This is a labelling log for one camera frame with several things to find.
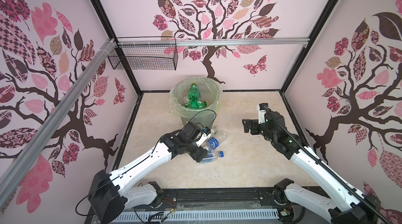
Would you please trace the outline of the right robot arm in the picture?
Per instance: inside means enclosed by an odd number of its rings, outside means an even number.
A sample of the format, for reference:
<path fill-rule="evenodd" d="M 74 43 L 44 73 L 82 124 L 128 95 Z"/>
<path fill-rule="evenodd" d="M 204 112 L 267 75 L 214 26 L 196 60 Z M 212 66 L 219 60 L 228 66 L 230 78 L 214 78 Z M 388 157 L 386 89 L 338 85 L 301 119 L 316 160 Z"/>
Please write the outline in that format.
<path fill-rule="evenodd" d="M 375 224 L 385 221 L 380 213 L 380 200 L 364 194 L 341 178 L 326 165 L 297 134 L 285 126 L 284 117 L 269 108 L 259 111 L 258 119 L 242 120 L 245 133 L 261 135 L 272 147 L 288 160 L 302 168 L 320 188 L 325 196 L 282 179 L 275 184 L 274 201 L 278 205 L 298 204 L 331 224 Z"/>

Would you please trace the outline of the green bottle yellow cap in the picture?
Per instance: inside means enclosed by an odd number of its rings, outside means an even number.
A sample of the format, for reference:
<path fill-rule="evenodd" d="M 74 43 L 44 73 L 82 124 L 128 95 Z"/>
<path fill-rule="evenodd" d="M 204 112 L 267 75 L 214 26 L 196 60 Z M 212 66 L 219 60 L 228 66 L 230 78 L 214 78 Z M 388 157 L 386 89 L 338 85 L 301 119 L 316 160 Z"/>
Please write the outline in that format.
<path fill-rule="evenodd" d="M 197 84 L 192 83 L 188 90 L 188 100 L 200 100 L 200 91 Z"/>

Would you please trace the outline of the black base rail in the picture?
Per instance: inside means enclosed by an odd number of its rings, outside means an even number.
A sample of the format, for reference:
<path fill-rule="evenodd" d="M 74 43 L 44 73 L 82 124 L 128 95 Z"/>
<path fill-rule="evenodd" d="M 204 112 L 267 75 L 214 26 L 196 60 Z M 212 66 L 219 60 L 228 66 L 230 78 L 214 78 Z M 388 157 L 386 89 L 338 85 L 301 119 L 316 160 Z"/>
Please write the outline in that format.
<path fill-rule="evenodd" d="M 304 187 L 319 195 L 326 194 L 318 187 Z M 140 205 L 124 210 L 132 211 L 175 211 L 175 210 L 233 210 L 233 209 L 276 209 L 278 221 L 297 224 L 310 211 L 298 204 L 278 205 L 273 198 L 273 187 L 255 188 L 204 188 L 204 189 L 162 189 L 163 200 L 154 208 Z M 151 218 L 144 224 L 152 223 Z"/>

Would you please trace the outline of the clear bottle blue text label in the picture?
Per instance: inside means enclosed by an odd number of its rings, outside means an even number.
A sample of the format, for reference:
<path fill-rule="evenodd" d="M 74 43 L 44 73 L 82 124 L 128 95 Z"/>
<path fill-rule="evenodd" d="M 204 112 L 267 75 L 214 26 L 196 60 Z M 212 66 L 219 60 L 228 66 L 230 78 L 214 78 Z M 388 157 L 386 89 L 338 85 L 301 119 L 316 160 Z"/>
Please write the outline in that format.
<path fill-rule="evenodd" d="M 207 156 L 200 162 L 200 164 L 211 163 L 224 157 L 223 151 L 212 150 L 208 151 Z"/>

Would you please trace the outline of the aluminium rail back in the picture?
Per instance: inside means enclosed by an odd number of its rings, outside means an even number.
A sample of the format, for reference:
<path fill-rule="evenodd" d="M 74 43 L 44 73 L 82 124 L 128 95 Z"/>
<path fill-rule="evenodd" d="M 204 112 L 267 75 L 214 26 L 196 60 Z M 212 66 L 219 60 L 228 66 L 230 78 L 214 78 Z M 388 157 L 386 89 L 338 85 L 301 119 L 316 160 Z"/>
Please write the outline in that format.
<path fill-rule="evenodd" d="M 198 47 L 198 46 L 240 46 L 240 45 L 308 45 L 309 38 L 288 37 L 288 38 L 246 38 L 246 39 L 195 39 L 178 40 L 176 37 L 118 37 L 115 46 L 177 46 L 177 47 Z"/>

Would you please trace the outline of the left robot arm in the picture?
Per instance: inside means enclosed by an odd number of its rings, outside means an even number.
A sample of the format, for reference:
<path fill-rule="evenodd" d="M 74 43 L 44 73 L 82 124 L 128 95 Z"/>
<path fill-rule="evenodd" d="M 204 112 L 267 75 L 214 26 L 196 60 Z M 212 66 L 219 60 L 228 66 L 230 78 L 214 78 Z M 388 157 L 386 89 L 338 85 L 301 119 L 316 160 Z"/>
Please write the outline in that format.
<path fill-rule="evenodd" d="M 160 206 L 163 190 L 156 182 L 140 187 L 135 184 L 178 155 L 189 154 L 194 161 L 201 162 L 208 154 L 202 144 L 209 137 L 208 127 L 202 129 L 188 122 L 182 129 L 164 134 L 152 149 L 131 163 L 109 173 L 104 170 L 96 173 L 86 198 L 100 223 L 109 224 L 124 210 L 136 206 Z"/>

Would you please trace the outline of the Pocari Sweat clear bottle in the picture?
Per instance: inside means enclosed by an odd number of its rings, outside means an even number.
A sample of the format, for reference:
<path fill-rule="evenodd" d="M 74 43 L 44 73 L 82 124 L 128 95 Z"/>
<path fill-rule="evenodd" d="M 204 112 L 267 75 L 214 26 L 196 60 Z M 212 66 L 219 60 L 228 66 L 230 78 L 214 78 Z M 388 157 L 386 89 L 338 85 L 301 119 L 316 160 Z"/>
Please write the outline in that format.
<path fill-rule="evenodd" d="M 212 151 L 217 149 L 227 138 L 226 132 L 219 126 L 214 126 L 211 129 L 211 137 L 202 144 L 202 148 Z"/>

